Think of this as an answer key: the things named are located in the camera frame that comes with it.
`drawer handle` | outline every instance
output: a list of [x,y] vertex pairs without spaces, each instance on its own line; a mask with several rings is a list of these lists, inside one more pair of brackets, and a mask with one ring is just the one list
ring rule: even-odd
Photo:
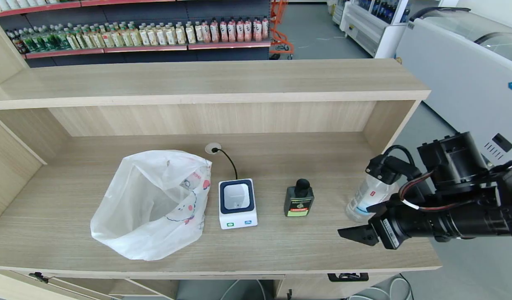
[[354,281],[368,281],[369,273],[341,273],[336,275],[334,273],[328,273],[328,279],[333,283],[350,283]]

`plastic water bottle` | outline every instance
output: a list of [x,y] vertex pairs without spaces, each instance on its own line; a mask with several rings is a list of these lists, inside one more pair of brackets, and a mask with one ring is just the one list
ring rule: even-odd
[[355,222],[366,223],[374,216],[374,213],[367,211],[367,207],[389,200],[396,186],[396,182],[388,185],[367,175],[345,209],[347,216]]

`white plastic bag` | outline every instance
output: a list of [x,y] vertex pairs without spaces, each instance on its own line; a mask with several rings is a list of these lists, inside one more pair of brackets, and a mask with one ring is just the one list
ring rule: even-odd
[[91,236],[130,260],[160,260],[202,235],[212,163],[177,150],[122,159]]

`black cylindrical motor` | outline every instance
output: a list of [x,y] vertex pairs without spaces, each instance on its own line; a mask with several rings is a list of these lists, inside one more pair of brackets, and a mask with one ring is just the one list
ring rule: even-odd
[[477,188],[474,179],[487,172],[469,132],[434,140],[417,148],[440,194],[462,193]]

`orange shopping cart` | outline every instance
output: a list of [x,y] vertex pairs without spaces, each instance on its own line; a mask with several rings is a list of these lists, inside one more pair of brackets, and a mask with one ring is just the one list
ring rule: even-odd
[[271,0],[271,50],[269,53],[289,54],[287,59],[292,59],[294,47],[287,40],[287,36],[278,31],[278,25],[282,23],[284,12],[289,0]]

